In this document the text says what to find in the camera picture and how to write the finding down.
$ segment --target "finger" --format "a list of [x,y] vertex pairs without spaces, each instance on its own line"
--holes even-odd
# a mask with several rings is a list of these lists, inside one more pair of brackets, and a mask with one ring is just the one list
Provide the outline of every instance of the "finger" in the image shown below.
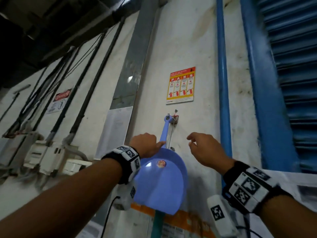
[[164,144],[166,144],[166,141],[160,141],[156,144],[156,147],[161,148]]
[[189,142],[188,145],[189,145],[189,148],[191,149],[192,154],[195,155],[198,150],[197,145],[193,142]]
[[192,132],[190,135],[188,135],[187,139],[191,140],[191,139],[195,139],[197,137],[198,133],[197,132]]

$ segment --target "safety sign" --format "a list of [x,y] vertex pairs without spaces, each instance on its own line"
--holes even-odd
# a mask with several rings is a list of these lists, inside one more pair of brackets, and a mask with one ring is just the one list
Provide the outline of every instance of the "safety sign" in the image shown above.
[[192,67],[171,73],[166,104],[194,100],[195,72],[196,67]]
[[47,108],[47,114],[60,112],[65,107],[65,104],[68,100],[70,92],[72,89],[68,89],[62,93],[56,94],[53,101],[50,103],[49,107]]

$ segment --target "pass poster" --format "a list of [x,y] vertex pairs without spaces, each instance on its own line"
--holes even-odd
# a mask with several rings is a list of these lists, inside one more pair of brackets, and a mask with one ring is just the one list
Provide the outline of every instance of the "pass poster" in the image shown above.
[[171,73],[166,104],[193,101],[195,75],[196,67]]

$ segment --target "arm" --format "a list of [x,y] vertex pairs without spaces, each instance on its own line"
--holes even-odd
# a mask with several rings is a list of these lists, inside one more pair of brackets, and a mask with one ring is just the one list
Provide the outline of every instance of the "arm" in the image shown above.
[[[233,167],[219,142],[211,135],[192,133],[189,147],[202,165],[224,175]],[[317,233],[317,214],[289,196],[276,196],[263,204],[260,218],[275,238],[314,237]]]
[[[130,146],[151,157],[165,142],[150,134],[135,136]],[[105,158],[44,191],[0,221],[2,238],[75,237],[93,217],[122,176],[120,164]]]

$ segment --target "blue metal shutter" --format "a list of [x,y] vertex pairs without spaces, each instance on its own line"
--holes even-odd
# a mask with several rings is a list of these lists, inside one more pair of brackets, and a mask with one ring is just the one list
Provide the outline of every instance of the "blue metal shutter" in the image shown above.
[[302,172],[317,173],[317,0],[258,0]]

